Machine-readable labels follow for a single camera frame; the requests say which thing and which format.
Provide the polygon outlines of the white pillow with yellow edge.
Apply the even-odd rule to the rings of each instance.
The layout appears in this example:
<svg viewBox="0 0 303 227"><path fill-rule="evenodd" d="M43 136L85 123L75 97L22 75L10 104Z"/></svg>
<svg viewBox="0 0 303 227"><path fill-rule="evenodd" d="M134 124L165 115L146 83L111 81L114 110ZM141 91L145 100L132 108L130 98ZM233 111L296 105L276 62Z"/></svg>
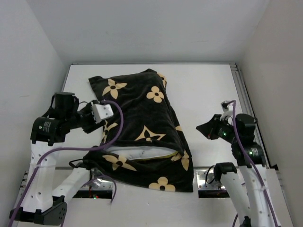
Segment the white pillow with yellow edge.
<svg viewBox="0 0 303 227"><path fill-rule="evenodd" d="M111 146L106 149L105 156L113 156L117 159L118 156L129 160L151 160L159 158L169 158L178 154L177 151L170 148L153 147L153 146L138 146L138 147L117 147Z"/></svg>

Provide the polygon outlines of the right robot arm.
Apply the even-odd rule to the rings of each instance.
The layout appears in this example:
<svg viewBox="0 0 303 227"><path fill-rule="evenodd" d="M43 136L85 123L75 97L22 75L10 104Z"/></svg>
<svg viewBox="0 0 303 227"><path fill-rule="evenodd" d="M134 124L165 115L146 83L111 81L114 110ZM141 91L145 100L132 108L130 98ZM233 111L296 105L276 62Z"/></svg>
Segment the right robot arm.
<svg viewBox="0 0 303 227"><path fill-rule="evenodd" d="M254 141L257 119L237 114L233 122L215 114L196 129L209 140L221 138L231 144L237 165L231 162L214 166L214 181L226 188L237 211L241 227L279 227L266 176L266 161L262 147Z"/></svg>

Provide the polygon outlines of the black pillowcase with beige flowers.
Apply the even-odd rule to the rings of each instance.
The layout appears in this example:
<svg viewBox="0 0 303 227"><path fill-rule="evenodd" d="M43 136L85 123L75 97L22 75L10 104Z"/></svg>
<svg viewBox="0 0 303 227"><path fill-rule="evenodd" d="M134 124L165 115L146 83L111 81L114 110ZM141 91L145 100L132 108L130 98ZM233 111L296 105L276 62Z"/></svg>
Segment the black pillowcase with beige flowers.
<svg viewBox="0 0 303 227"><path fill-rule="evenodd" d="M91 151L85 164L113 179L133 186L168 192L193 192L193 161L185 135L166 93L166 78L151 69L130 75L91 77L90 86L99 101L114 101L114 115L105 121L102 144ZM178 152L169 158L129 160L106 157L111 146L153 146Z"/></svg>

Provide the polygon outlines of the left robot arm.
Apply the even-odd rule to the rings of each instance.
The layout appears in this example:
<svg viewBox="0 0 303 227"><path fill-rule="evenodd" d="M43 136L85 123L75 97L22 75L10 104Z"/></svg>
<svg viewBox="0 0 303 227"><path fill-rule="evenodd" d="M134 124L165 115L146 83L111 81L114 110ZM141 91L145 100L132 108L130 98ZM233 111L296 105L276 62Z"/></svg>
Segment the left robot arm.
<svg viewBox="0 0 303 227"><path fill-rule="evenodd" d="M57 92L52 96L49 109L34 121L26 184L15 208L10 211L8 226L15 221L47 226L64 223L68 203L90 175L90 169L81 164L57 188L53 188L59 152L77 150L63 146L66 135L78 128L91 133L113 116L107 101L92 100L82 109L79 105L74 93Z"/></svg>

